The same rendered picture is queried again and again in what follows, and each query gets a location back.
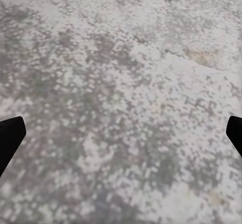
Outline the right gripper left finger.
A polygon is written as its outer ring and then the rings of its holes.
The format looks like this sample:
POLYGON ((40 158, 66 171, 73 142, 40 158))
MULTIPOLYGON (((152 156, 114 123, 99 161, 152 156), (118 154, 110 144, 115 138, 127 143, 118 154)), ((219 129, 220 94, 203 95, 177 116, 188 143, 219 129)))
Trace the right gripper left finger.
POLYGON ((0 122, 0 176, 26 136, 22 116, 0 122))

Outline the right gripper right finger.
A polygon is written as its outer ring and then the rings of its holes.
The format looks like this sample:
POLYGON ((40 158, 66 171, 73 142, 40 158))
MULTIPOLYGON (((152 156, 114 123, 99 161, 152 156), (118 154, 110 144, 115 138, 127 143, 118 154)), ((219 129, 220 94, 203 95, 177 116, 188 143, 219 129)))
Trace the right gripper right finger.
POLYGON ((242 157, 242 118, 230 116, 226 134, 242 157))

